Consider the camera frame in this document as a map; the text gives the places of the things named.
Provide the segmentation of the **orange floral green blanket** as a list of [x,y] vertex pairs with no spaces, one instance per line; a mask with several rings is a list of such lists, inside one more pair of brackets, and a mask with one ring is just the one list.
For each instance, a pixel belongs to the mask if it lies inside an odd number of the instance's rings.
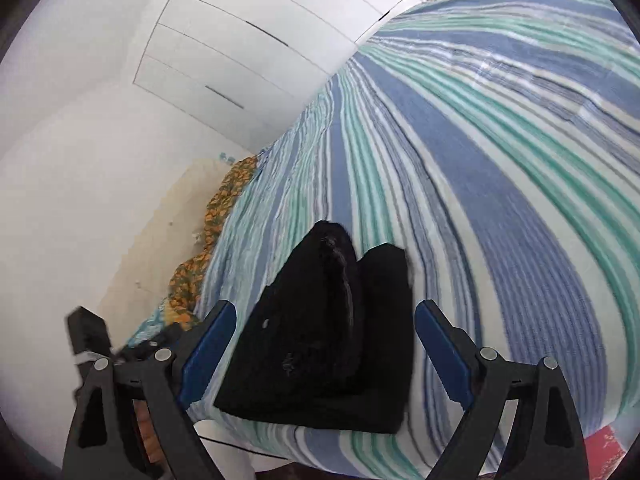
[[190,330],[198,324],[194,309],[201,298],[210,259],[224,229],[224,222],[242,191],[252,180],[257,163],[257,155],[235,162],[222,179],[218,191],[208,202],[203,220],[203,248],[177,266],[169,281],[168,294],[162,304],[165,326],[178,324],[183,330]]

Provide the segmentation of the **beige upholstered headboard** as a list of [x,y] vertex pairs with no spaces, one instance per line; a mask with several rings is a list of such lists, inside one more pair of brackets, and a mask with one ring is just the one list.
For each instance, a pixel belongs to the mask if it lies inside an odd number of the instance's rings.
[[160,200],[122,256],[94,309],[104,319],[113,347],[126,344],[167,295],[177,266],[204,247],[205,209],[230,169],[220,160],[196,160]]

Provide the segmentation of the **striped blue green bedsheet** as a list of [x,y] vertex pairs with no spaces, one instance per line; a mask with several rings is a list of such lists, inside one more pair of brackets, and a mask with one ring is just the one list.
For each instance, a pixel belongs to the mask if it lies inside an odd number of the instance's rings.
[[258,157],[196,313],[245,322],[320,220],[407,252],[416,300],[553,356],[582,430],[639,408],[639,46],[610,0],[438,0],[389,21]]

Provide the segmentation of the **red patterned rug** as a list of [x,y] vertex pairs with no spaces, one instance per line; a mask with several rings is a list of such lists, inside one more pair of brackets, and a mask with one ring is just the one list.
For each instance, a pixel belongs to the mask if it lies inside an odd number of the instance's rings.
[[626,455],[614,430],[605,426],[585,440],[590,480],[606,480]]

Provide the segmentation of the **black pants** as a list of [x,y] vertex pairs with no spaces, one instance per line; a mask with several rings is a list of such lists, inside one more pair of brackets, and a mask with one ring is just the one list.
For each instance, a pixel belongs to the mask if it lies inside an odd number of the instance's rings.
[[214,401],[253,422],[394,434],[413,367],[406,253],[319,221],[250,312]]

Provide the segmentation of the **teal white floral pillow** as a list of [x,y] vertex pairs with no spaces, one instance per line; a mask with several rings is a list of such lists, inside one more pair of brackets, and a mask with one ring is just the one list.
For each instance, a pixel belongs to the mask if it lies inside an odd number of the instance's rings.
[[167,326],[167,306],[168,298],[165,298],[126,341],[126,346],[128,348],[134,348],[138,344],[142,344],[142,342],[151,340]]

